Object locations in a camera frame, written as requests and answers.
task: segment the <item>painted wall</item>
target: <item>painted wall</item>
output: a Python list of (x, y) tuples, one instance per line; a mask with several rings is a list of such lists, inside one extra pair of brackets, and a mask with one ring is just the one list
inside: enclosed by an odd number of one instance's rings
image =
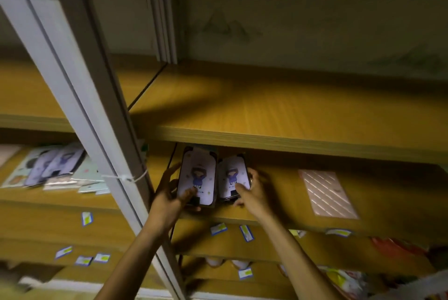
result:
[[(93, 0), (93, 4), (112, 53), (155, 55), (154, 26), (146, 0)], [(0, 46), (20, 44), (8, 19), (0, 11)]]
[(448, 79), (448, 0), (180, 0), (187, 56)]

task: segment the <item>zip tie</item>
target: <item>zip tie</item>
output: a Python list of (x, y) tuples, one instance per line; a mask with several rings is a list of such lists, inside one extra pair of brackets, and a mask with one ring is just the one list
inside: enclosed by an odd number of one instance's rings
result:
[(107, 178), (117, 178), (119, 180), (122, 181), (126, 181), (126, 182), (131, 182), (131, 183), (136, 183), (137, 181), (140, 181), (142, 178), (145, 177), (145, 175), (148, 173), (148, 169), (145, 170), (144, 173), (142, 173), (140, 175), (140, 177), (138, 178), (134, 178), (134, 177), (129, 177), (127, 175), (118, 175), (118, 176), (113, 176), (113, 175), (101, 175), (101, 177), (107, 177)]

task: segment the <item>white zip tie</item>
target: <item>white zip tie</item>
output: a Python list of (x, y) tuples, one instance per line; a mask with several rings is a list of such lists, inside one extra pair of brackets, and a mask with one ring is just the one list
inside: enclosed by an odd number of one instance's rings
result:
[(117, 178), (119, 180), (122, 181), (126, 181), (126, 182), (131, 182), (131, 183), (136, 183), (137, 181), (140, 181), (142, 178), (145, 177), (145, 175), (148, 173), (148, 169), (145, 170), (144, 173), (142, 173), (140, 175), (140, 177), (138, 178), (134, 178), (133, 176), (129, 177), (127, 175), (118, 175), (118, 176), (113, 176), (113, 175), (101, 175), (101, 177), (107, 177), (107, 178)]

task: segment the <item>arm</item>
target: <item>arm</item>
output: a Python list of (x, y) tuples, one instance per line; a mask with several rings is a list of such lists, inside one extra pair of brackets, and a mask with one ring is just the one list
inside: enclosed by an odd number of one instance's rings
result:
[(168, 237), (168, 231), (176, 222), (182, 208), (197, 191), (196, 188), (189, 189), (181, 198), (171, 200), (170, 192), (176, 187), (177, 180), (170, 182), (170, 177), (179, 167), (180, 164), (177, 164), (164, 172), (145, 225), (95, 300), (122, 300), (136, 297), (155, 252)]
[(302, 300), (345, 299), (305, 254), (294, 236), (283, 227), (268, 206), (258, 173), (250, 168), (248, 170), (252, 174), (251, 189), (236, 184), (241, 198), (234, 205), (245, 205), (263, 226), (288, 272), (297, 297)]

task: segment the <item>person's left hand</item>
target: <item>person's left hand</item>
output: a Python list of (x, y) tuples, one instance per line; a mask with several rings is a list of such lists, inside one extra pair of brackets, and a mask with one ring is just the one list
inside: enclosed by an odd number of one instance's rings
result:
[(156, 235), (166, 235), (179, 218), (182, 209), (196, 195), (198, 190), (192, 187), (185, 193), (172, 200), (171, 191), (177, 187), (178, 180), (170, 182), (171, 175), (179, 169), (181, 163), (177, 163), (165, 170), (159, 186), (155, 192), (154, 201), (149, 210), (148, 219), (143, 230), (152, 231)]

